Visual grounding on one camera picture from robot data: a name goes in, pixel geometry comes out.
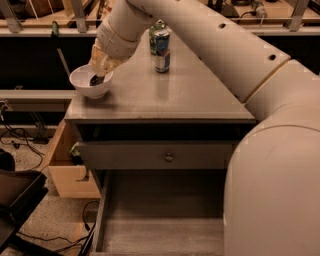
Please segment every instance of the cardboard box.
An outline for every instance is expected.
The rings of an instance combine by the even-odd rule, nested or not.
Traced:
[[[100,198],[91,171],[87,173],[85,166],[74,165],[69,156],[69,150],[75,143],[71,125],[62,120],[49,142],[42,166],[48,165],[60,197]]]

